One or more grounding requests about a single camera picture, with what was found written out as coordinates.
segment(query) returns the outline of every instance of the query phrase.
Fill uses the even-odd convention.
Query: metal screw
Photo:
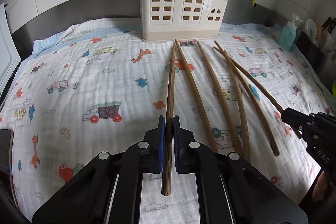
[[[141,143],[138,144],[138,146],[140,148],[147,148],[149,146],[149,144],[147,142],[141,142]]]
[[[101,152],[99,155],[98,155],[98,158],[100,158],[101,160],[105,160],[109,157],[109,153],[107,152]]]
[[[191,142],[191,143],[189,144],[189,146],[190,146],[191,148],[199,148],[200,144],[199,144],[198,142]]]
[[[230,159],[232,159],[232,160],[239,160],[239,155],[237,154],[237,153],[231,153],[230,155],[229,155],[229,157],[230,157]]]

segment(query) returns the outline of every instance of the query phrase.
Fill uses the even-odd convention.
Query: white pump
[[[302,20],[297,15],[294,15],[294,14],[292,14],[292,18],[293,18],[292,22],[289,21],[287,23],[287,26],[290,27],[291,29],[293,29],[294,31],[296,31],[297,26],[295,25],[295,20],[299,20],[301,22],[302,22]]]

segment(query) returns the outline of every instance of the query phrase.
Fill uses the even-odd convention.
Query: cartoon cloud print
[[[167,209],[168,205],[165,203],[162,204],[156,204],[154,202],[152,202],[150,205],[145,206],[144,211],[145,212],[150,212],[150,211],[154,211],[154,210],[162,210],[162,209]]]

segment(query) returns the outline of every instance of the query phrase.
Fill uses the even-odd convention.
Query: beige plastic utensil holder
[[[140,0],[142,40],[218,35],[228,0]]]

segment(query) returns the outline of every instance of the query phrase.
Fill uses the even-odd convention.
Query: cartoon giraffe print
[[[40,160],[37,157],[37,152],[36,152],[36,144],[37,144],[37,141],[38,141],[37,135],[34,135],[32,140],[33,140],[33,144],[34,144],[34,156],[29,163],[32,164],[36,169],[36,163],[40,164]]]

